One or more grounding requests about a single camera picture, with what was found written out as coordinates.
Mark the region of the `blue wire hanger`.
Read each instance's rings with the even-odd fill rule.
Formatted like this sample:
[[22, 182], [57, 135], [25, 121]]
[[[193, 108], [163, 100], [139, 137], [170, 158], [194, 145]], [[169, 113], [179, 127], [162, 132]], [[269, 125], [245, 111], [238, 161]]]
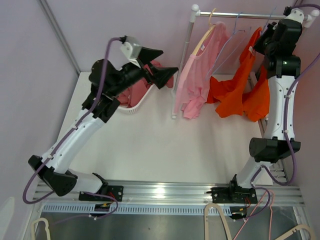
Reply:
[[274, 11], [275, 11], [276, 9], [277, 9], [277, 6], [275, 6], [275, 7], [273, 8], [273, 10], [270, 12], [269, 17], [268, 17], [268, 19], [266, 20], [264, 27], [262, 28], [261, 34], [263, 34], [263, 33], [266, 31], [267, 25], [268, 25], [269, 21], [271, 20], [271, 17], [272, 17], [272, 15], [273, 15], [273, 13], [274, 13]]
[[243, 42], [247, 39], [252, 27], [238, 27], [238, 21], [243, 11], [236, 16], [232, 34], [219, 51], [216, 60], [205, 76], [209, 81], [210, 77], [216, 74], [230, 74], [235, 71], [238, 64], [238, 54], [241, 51]]

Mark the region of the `dusty rose t shirt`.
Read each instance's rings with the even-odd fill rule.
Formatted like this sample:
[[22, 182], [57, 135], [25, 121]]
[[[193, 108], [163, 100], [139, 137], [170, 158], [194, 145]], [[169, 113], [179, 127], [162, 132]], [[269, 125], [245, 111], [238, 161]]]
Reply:
[[[164, 67], [157, 60], [152, 60], [151, 64], [155, 67]], [[117, 100], [120, 102], [120, 106], [124, 108], [135, 107], [146, 95], [147, 91], [152, 85], [153, 83], [148, 83], [144, 78], [142, 78], [134, 85], [126, 88], [117, 96]]]

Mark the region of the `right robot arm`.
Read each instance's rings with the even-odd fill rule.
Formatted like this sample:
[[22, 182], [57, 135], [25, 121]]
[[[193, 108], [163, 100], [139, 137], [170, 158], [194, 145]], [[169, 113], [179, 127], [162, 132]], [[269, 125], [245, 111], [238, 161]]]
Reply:
[[262, 170], [269, 172], [278, 160], [293, 156], [301, 148], [295, 141], [293, 105], [301, 59], [293, 55], [303, 31], [297, 20], [281, 19], [267, 26], [256, 41], [254, 50], [264, 56], [269, 88], [269, 113], [262, 138], [249, 143], [250, 158], [239, 174], [229, 182], [227, 196], [232, 202], [256, 195], [254, 182]]

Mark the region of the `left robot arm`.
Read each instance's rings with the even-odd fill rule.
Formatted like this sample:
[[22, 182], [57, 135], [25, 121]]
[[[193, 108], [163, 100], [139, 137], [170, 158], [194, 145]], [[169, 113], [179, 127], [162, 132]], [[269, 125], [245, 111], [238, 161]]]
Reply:
[[162, 50], [142, 48], [137, 65], [132, 62], [116, 69], [105, 57], [91, 68], [90, 93], [64, 136], [41, 156], [32, 155], [28, 164], [59, 197], [71, 191], [89, 192], [97, 201], [107, 197], [106, 180], [97, 173], [81, 173], [70, 169], [71, 162], [86, 142], [106, 124], [120, 106], [119, 95], [138, 81], [145, 79], [158, 89], [163, 88], [178, 71], [177, 67], [156, 66], [152, 61]]

